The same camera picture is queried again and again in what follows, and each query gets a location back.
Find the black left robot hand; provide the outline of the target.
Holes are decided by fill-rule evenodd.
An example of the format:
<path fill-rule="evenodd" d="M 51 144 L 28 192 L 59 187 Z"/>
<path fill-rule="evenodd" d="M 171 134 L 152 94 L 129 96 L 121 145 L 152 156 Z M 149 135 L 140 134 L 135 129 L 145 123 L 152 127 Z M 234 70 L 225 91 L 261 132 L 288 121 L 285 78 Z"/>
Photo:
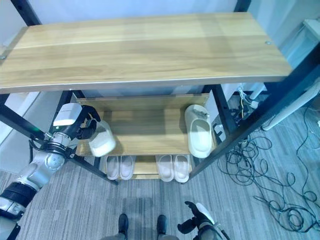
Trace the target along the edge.
<path fill-rule="evenodd" d="M 93 136 L 100 121 L 101 118 L 94 107 L 67 103 L 55 117 L 52 133 L 63 133 L 71 140 L 86 140 Z"/>

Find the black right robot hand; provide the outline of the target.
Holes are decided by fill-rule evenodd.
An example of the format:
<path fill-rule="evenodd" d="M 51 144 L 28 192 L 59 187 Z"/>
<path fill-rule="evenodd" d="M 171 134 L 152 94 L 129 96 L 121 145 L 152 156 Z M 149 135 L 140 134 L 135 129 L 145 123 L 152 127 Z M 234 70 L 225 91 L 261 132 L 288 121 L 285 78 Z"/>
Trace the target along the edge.
<path fill-rule="evenodd" d="M 212 227 L 215 224 L 208 210 L 201 203 L 193 203 L 191 201 L 185 201 L 184 203 L 190 208 L 193 217 L 177 225 L 179 232 L 186 235 L 195 228 L 200 230 L 204 226 L 209 225 Z"/>

